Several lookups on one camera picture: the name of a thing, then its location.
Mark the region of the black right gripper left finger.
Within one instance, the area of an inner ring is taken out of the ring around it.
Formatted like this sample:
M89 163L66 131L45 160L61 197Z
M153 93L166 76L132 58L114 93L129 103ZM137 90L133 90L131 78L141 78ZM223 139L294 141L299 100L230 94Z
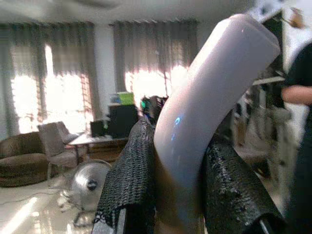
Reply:
M154 127L140 119L108 172L93 234L154 234Z

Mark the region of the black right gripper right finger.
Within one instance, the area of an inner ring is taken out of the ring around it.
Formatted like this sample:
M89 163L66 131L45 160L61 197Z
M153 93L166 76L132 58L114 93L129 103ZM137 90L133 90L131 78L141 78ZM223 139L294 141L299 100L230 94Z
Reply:
M208 234L288 234L261 180L226 140L211 140L203 159Z

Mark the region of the white curved vacuum handle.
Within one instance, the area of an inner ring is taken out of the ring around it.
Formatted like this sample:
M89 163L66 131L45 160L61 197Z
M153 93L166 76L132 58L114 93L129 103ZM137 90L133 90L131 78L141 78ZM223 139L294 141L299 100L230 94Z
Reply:
M236 14L215 26L156 124L156 234L197 233L199 172L207 146L279 53L276 36L249 15Z

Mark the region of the silver floor fan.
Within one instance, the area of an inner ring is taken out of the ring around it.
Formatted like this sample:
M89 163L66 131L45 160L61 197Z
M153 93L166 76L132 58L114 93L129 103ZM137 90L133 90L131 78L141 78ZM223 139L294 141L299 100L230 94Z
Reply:
M71 183L72 201L84 211L95 211L111 165L100 159L81 163Z

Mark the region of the wooden table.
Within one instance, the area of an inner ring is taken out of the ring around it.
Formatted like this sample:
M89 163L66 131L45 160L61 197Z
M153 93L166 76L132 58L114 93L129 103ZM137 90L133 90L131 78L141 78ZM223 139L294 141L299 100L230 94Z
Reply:
M112 138L109 135L92 137L90 134L82 134L67 145L75 150L79 162L100 159L114 163L127 142L127 137Z

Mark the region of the black computer monitor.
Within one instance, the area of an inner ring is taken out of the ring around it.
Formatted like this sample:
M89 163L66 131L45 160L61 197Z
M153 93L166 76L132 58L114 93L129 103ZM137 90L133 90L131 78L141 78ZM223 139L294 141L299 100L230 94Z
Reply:
M138 121L138 112L135 105L109 106L110 121L108 132L113 138L126 138L132 127Z

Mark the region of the small black box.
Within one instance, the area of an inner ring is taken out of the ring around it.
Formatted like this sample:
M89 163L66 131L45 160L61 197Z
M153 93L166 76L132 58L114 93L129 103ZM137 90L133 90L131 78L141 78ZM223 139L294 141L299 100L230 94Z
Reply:
M91 121L90 129L92 137L104 137L106 134L103 120Z

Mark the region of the green box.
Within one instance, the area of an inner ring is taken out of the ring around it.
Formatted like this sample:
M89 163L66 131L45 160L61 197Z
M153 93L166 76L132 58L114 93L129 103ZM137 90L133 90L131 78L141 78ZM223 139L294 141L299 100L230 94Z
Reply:
M134 94L128 92L118 92L109 95L111 104L118 105L133 105L134 102Z

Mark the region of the beige chair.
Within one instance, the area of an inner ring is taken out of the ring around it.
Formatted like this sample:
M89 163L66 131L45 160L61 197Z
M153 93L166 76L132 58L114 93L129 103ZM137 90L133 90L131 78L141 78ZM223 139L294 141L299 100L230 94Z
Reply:
M74 168L83 162L85 149L83 147L71 147L71 141L78 138L79 134L72 134L62 121L38 125L39 137L48 161L47 179L52 176L52 168Z

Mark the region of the brown round sofa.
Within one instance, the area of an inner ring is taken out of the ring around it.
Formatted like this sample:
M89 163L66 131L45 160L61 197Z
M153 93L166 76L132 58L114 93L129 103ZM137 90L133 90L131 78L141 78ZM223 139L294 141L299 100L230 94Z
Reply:
M47 179L48 161L39 132L0 141L0 187L19 187Z

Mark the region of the grey curtain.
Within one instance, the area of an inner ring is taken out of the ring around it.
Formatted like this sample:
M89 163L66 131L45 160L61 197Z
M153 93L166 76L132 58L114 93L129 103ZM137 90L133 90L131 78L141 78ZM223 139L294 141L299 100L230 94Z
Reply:
M169 96L198 53L195 19L112 23L117 92Z
M93 23L0 23L0 140L100 117Z

